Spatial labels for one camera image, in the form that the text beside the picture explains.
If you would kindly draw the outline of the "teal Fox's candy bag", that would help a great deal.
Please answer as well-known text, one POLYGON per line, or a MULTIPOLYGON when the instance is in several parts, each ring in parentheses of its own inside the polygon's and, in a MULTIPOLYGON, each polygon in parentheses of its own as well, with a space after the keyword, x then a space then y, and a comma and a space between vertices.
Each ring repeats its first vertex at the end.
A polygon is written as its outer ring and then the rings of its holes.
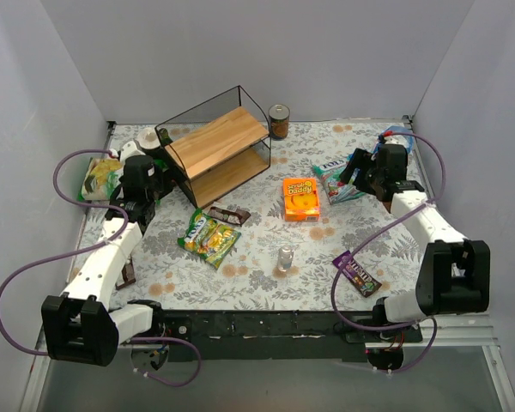
POLYGON ((330 205, 355 200, 365 196, 364 192, 358 191, 353 185, 359 170, 356 170, 349 180, 348 184, 344 184, 340 180, 341 173, 345 170, 350 156, 346 159, 338 159, 327 161, 323 164, 312 166, 312 170, 320 180, 330 205))

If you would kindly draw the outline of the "brown purple chocolate bar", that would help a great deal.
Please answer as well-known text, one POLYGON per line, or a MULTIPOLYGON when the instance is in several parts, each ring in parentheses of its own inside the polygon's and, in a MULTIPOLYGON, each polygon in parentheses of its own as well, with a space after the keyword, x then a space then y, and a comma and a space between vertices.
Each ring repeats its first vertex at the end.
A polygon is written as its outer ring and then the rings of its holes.
POLYGON ((129 257, 121 270, 120 276, 115 283, 115 288, 121 290, 136 282, 136 276, 132 258, 129 257))

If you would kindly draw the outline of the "green Fox's candy bag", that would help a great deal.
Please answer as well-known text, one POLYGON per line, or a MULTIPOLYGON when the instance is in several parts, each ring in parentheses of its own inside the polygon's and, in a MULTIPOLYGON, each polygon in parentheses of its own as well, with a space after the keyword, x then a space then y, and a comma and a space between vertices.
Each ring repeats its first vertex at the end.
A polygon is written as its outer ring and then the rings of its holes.
POLYGON ((184 235, 177 239, 177 244, 218 269, 240 235, 240 231, 235 228, 196 209, 184 235))

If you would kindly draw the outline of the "brown chocolate bar wrapper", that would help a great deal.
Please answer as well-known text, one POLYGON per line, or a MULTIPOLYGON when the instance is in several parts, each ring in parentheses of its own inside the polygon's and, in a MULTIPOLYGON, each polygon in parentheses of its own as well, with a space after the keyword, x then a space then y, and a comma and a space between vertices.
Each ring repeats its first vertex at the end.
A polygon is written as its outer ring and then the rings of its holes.
POLYGON ((229 210, 216 206, 209 208, 208 215, 218 221, 222 221, 237 227, 242 227, 244 223, 251 217, 251 213, 243 209, 229 210))

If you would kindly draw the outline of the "purple M&M's candy bag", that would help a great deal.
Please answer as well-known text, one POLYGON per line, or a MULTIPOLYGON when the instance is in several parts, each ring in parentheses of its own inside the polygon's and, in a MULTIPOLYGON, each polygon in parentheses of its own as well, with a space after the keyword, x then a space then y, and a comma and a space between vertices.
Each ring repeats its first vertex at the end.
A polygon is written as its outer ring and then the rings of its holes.
POLYGON ((351 251, 345 251, 334 258, 332 263, 342 269, 342 274, 350 281, 356 291, 364 298, 378 292, 382 283, 371 276, 353 257, 351 251))

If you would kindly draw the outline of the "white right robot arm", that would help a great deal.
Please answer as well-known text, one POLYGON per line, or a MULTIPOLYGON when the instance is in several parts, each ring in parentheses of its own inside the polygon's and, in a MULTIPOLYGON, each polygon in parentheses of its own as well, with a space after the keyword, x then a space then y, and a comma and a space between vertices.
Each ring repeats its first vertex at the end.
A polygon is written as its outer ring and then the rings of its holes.
POLYGON ((389 207, 422 251, 415 288, 378 300, 374 326, 421 321, 439 314, 485 312, 489 306, 490 249, 454 229, 429 202, 421 184, 407 178, 409 154, 400 144, 370 153, 356 149, 340 175, 343 183, 389 207))

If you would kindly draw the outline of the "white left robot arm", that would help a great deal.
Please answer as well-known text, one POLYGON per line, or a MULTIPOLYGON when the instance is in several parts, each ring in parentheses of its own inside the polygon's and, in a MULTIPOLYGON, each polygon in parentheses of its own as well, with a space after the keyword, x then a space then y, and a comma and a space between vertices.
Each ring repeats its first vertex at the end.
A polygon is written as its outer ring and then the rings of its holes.
POLYGON ((120 343, 159 333, 159 304, 136 301, 112 310, 110 299, 118 285, 130 284, 131 254, 155 217, 157 200, 166 194, 163 173, 151 156, 137 154, 124 162, 96 250, 75 280, 42 304, 46 346, 53 360, 104 367, 120 343))

